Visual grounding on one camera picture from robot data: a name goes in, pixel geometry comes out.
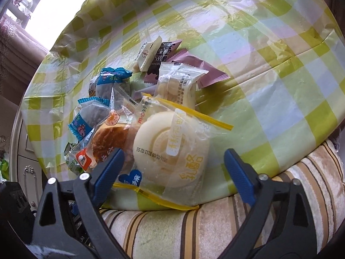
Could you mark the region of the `small white cream snack pack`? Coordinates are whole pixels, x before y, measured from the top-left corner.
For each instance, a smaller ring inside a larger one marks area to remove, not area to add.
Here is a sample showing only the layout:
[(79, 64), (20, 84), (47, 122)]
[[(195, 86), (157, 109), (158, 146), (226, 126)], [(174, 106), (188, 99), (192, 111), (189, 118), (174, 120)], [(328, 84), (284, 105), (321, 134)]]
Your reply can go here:
[(162, 38), (159, 36), (155, 41), (148, 41), (142, 45), (133, 66), (135, 73), (148, 71), (161, 44)]

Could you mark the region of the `brown bread bun pack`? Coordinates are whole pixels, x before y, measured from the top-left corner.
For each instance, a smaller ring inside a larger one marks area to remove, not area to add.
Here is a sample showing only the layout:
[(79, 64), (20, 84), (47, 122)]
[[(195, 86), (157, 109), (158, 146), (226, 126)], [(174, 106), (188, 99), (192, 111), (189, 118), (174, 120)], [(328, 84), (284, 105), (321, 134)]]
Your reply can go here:
[(124, 148), (133, 111), (126, 107), (111, 109), (100, 122), (73, 150), (77, 164), (88, 171), (107, 159), (115, 148)]

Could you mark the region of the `blue dried fruit bag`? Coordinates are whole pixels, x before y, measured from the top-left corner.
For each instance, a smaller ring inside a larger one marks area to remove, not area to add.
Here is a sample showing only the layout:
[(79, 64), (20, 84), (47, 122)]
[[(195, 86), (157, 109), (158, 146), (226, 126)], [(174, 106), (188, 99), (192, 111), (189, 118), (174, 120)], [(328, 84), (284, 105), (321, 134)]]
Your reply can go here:
[(68, 128), (79, 142), (108, 116), (109, 106), (109, 99), (98, 96), (78, 100), (76, 115)]
[(114, 85), (119, 85), (128, 95), (130, 95), (129, 79), (132, 72), (123, 68), (105, 67), (100, 73), (91, 79), (89, 83), (89, 97), (98, 96), (110, 99)]

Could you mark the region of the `dark chocolate snack wrapper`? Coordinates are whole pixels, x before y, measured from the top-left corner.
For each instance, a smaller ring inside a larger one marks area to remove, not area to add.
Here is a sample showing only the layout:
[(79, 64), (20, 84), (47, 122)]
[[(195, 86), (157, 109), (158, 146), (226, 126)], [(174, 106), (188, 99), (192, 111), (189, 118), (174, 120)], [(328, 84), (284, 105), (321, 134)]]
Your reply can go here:
[(181, 43), (182, 39), (162, 42), (148, 68), (148, 71), (146, 72), (146, 75), (144, 76), (145, 83), (157, 83), (161, 63), (166, 62), (176, 52), (176, 49), (180, 46)]

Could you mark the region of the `round white cheese bun pack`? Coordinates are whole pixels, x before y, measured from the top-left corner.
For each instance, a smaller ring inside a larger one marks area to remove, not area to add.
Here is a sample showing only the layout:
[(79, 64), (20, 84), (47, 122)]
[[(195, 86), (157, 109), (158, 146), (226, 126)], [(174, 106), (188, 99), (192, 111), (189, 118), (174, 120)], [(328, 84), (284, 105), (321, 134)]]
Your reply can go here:
[(194, 109), (143, 94), (113, 188), (137, 192), (167, 208), (196, 209), (206, 170), (222, 159), (219, 139), (232, 129)]

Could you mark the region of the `pink purple snack wrapper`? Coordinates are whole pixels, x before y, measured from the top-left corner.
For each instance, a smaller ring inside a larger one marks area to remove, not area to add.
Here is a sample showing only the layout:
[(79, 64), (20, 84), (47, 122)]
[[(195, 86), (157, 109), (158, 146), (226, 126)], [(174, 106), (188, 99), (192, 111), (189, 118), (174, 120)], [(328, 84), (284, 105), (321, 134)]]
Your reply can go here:
[(192, 55), (187, 49), (181, 49), (179, 52), (168, 58), (167, 62), (183, 63), (208, 71), (208, 73), (206, 73), (198, 80), (199, 89), (206, 88), (212, 84), (223, 80), (228, 80), (230, 78), (227, 73), (220, 71), (208, 62)]

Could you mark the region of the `green checkered plastic tablecloth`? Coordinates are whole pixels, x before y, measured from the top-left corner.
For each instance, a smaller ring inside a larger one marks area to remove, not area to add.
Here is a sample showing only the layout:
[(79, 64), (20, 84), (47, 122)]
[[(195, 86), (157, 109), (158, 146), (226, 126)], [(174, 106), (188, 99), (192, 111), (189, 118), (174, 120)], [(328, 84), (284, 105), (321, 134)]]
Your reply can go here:
[(68, 124), (91, 78), (131, 66), (157, 37), (229, 75), (198, 92), (197, 108), (233, 126), (218, 149), (234, 148), (259, 172), (285, 171), (344, 120), (344, 37), (324, 0), (86, 0), (21, 105), (47, 175), (72, 178)]

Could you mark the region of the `striped beige sofa cushion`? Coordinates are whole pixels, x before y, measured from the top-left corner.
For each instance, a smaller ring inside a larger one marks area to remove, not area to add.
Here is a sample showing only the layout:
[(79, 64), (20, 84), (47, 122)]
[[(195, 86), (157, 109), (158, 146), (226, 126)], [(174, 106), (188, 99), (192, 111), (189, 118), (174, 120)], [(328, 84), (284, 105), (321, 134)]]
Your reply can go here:
[[(344, 221), (344, 169), (333, 143), (326, 140), (274, 180), (294, 178), (305, 189), (322, 250)], [(131, 258), (218, 258), (248, 212), (235, 194), (191, 212), (102, 209), (100, 215)]]

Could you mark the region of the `clear pack yellow cookies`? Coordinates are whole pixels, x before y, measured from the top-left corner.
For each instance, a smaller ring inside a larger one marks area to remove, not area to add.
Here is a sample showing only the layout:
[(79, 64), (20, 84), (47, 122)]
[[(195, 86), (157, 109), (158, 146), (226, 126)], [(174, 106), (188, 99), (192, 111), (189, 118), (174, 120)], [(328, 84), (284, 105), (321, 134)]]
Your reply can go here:
[(154, 97), (195, 109), (196, 86), (207, 70), (183, 63), (161, 63)]

